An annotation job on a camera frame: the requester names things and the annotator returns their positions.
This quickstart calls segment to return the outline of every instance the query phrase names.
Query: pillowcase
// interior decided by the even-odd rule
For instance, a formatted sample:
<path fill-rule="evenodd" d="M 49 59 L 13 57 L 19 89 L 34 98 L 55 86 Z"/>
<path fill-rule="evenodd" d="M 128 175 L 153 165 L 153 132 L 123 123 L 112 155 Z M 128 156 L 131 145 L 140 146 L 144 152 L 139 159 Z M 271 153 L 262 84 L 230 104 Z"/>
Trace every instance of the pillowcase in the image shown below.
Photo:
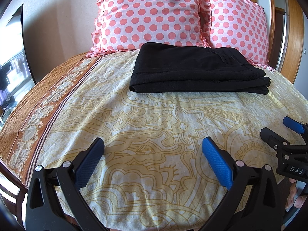
<path fill-rule="evenodd" d="M 261 6 L 250 0 L 200 0 L 200 7 L 207 22 L 203 35 L 212 48 L 233 47 L 251 64 L 267 64 L 267 22 Z"/>
<path fill-rule="evenodd" d="M 209 46 L 201 33 L 199 0 L 97 0 L 97 5 L 87 57 L 139 49 L 148 41 Z"/>

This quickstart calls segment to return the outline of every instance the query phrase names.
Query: beige wall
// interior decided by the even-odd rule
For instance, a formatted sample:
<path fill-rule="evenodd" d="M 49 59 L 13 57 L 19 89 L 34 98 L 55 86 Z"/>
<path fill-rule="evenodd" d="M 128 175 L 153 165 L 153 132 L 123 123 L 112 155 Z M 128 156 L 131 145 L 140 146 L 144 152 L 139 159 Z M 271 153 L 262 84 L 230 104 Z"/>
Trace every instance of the beige wall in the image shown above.
<path fill-rule="evenodd" d="M 36 81 L 92 46 L 96 0 L 12 0 L 0 28 L 22 3 L 24 44 Z"/>

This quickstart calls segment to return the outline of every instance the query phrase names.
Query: black pants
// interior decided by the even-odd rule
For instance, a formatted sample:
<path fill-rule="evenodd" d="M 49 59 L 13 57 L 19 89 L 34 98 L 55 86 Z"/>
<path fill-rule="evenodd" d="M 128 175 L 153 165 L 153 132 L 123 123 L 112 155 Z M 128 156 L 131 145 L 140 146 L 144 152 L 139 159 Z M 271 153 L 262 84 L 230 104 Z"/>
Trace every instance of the black pants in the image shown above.
<path fill-rule="evenodd" d="M 270 78 L 235 48 L 176 47 L 145 43 L 130 90 L 137 93 L 238 91 L 267 94 Z"/>

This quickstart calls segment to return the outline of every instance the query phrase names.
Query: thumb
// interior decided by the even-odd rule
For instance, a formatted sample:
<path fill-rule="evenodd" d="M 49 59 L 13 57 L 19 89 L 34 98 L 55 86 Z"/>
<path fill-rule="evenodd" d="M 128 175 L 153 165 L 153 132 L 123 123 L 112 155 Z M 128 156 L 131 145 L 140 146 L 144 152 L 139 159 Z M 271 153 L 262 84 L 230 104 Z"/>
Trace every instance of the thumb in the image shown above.
<path fill-rule="evenodd" d="M 300 208 L 301 206 L 303 206 L 306 198 L 307 198 L 307 195 L 297 197 L 297 199 L 295 200 L 295 203 L 294 203 L 294 207 Z"/>

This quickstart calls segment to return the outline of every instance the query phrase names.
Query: human hand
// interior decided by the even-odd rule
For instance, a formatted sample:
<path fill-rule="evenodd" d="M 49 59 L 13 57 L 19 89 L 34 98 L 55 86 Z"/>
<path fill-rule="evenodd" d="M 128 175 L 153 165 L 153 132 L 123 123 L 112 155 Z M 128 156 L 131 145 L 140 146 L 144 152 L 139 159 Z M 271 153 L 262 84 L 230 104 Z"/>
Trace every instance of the human hand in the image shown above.
<path fill-rule="evenodd" d="M 294 203 L 294 196 L 296 195 L 297 192 L 297 188 L 296 188 L 296 180 L 289 178 L 289 182 L 292 183 L 291 187 L 290 187 L 290 194 L 287 198 L 287 202 L 285 204 L 285 208 L 289 208 L 293 205 Z M 301 206 L 304 204 L 305 200 L 307 198 L 306 196 L 299 196 L 297 197 L 297 199 L 295 200 L 294 203 L 294 207 L 296 208 L 301 208 Z"/>

